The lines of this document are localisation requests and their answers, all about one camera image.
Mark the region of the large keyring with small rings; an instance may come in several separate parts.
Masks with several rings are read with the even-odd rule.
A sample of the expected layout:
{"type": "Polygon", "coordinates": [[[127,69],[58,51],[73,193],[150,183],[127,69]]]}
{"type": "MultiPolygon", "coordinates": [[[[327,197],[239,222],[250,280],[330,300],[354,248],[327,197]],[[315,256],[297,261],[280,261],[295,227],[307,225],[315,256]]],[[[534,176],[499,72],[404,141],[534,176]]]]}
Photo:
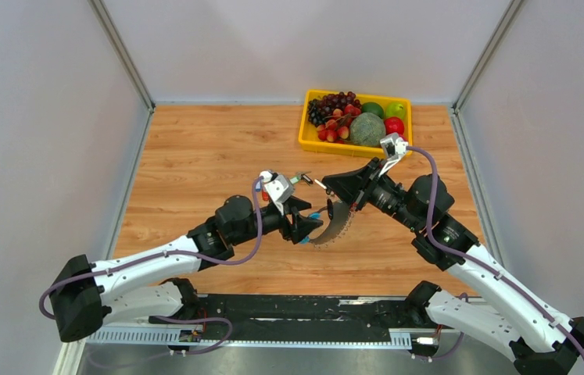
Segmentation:
{"type": "Polygon", "coordinates": [[[338,198],[329,198],[335,203],[334,217],[332,220],[328,218],[328,214],[325,211],[326,205],[310,216],[320,219],[321,215],[325,213],[326,219],[328,220],[328,222],[321,228],[319,234],[311,234],[304,240],[306,244],[311,244],[315,248],[329,246],[344,235],[349,229],[354,216],[354,208],[351,205],[342,202],[338,198]]]}

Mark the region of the black tagged key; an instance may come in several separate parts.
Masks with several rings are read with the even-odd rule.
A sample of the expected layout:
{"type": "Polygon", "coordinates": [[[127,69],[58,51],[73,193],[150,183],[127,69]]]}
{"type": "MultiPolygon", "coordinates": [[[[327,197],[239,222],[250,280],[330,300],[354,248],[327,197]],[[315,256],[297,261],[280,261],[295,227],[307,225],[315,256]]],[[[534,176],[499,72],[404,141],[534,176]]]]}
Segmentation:
{"type": "Polygon", "coordinates": [[[334,201],[332,199],[328,198],[325,211],[328,214],[328,218],[331,220],[334,217],[334,205],[335,205],[334,201]]]}

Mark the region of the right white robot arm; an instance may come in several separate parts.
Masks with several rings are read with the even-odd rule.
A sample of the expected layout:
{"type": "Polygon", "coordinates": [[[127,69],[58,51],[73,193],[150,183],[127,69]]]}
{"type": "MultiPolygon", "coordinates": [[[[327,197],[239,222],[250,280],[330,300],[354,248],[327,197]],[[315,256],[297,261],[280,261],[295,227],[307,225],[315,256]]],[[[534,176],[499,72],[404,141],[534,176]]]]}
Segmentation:
{"type": "Polygon", "coordinates": [[[504,355],[520,374],[568,374],[584,362],[584,317],[553,308],[498,263],[448,210],[454,203],[437,167],[408,189],[388,175],[388,163],[327,175],[322,184],[356,212],[366,204],[412,230],[412,245],[426,262],[460,279],[489,308],[469,305],[422,281],[407,296],[411,323],[455,328],[504,355]]]}

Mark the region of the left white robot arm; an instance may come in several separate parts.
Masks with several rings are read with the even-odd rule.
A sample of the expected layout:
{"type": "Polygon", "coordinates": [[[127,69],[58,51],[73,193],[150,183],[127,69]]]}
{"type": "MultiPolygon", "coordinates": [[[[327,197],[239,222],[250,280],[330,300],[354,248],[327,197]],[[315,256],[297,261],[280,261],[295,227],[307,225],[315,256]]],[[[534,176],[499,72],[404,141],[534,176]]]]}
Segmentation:
{"type": "Polygon", "coordinates": [[[322,220],[304,216],[311,204],[293,197],[278,208],[260,208],[233,195],[213,216],[186,235],[157,248],[119,259],[90,262],[86,255],[69,259],[45,293],[62,342],[78,341],[102,326],[140,316],[174,317],[190,323],[199,302],[187,284],[155,286],[162,279],[195,273],[216,265],[236,266],[234,247],[278,232],[294,245],[320,228],[322,220]]]}

